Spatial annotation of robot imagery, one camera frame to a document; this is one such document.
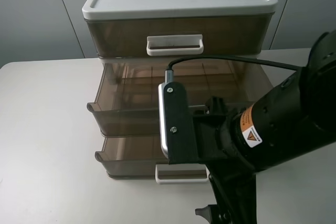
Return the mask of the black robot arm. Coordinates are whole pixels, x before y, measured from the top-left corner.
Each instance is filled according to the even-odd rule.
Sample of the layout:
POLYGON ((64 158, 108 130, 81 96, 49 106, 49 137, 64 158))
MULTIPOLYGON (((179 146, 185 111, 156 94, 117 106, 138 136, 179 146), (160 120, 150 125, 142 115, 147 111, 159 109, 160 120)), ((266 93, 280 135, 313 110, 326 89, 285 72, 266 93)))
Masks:
POLYGON ((213 99, 193 118, 199 158, 216 204, 196 209, 209 223, 256 223, 256 175, 335 142, 335 32, 308 63, 243 111, 213 99))

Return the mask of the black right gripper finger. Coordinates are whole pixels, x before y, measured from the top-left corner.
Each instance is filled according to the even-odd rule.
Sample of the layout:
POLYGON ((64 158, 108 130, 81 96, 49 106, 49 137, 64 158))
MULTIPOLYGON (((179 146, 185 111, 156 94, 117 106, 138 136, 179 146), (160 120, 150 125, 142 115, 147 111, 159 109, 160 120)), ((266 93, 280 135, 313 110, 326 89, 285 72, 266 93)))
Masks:
POLYGON ((208 204, 203 208, 196 208, 195 214, 210 224, 218 223, 218 204, 208 204))

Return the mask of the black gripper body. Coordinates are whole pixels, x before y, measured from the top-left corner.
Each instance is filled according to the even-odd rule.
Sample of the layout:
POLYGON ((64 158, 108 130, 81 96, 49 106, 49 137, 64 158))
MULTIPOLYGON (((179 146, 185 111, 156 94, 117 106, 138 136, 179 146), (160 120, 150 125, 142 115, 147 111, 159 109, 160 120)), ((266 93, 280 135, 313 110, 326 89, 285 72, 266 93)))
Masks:
POLYGON ((256 223, 254 167, 239 152, 233 131, 238 111, 218 97, 211 97, 206 107, 206 113, 193 116, 193 123, 198 156, 218 204, 218 223, 256 223))

